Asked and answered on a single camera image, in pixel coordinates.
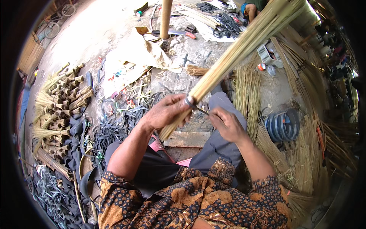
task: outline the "duct tape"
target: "duct tape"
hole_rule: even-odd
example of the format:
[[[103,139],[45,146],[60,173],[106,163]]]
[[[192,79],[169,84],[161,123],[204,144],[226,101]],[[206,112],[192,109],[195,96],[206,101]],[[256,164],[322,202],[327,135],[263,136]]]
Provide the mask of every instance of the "duct tape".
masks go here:
[[[113,102],[119,100],[120,98],[121,98],[121,91],[113,92],[113,94],[111,95],[111,100]]]

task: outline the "bicycle wheel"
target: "bicycle wheel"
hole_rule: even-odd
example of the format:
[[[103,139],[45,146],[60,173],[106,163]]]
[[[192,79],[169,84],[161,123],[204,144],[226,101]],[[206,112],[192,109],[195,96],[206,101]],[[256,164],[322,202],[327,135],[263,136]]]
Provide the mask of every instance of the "bicycle wheel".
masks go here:
[[[62,15],[66,16],[66,17],[70,17],[72,15],[74,15],[74,13],[76,12],[76,8],[73,5],[70,4],[66,4],[63,8],[62,8]]]
[[[45,36],[47,38],[54,38],[60,31],[60,26],[56,22],[50,22],[45,28]]]

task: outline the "red knife handle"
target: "red knife handle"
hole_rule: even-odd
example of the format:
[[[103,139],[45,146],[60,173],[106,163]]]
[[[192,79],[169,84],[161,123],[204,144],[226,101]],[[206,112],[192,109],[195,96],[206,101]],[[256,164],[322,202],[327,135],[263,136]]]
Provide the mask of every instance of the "red knife handle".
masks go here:
[[[192,39],[196,39],[196,36],[193,33],[186,33],[186,35]]]

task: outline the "hand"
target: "hand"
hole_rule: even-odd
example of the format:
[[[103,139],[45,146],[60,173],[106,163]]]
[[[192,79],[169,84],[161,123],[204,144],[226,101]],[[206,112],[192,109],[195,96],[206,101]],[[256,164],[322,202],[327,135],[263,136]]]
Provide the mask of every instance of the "hand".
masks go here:
[[[229,142],[238,143],[249,138],[235,114],[221,107],[212,109],[207,118],[211,121],[213,127],[219,130],[223,139]]]
[[[143,117],[146,125],[152,129],[163,128],[171,124],[176,116],[191,109],[184,101],[186,94],[167,95]],[[184,119],[181,126],[189,121],[191,113]]]

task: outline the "wooden wall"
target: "wooden wall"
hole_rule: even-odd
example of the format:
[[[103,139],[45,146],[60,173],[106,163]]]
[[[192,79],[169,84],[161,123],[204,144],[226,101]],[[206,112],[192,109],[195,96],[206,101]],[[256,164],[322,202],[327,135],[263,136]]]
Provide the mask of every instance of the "wooden wall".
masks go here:
[[[31,75],[37,67],[45,50],[38,44],[33,35],[30,34],[24,45],[22,54],[18,60],[18,68],[28,75]]]

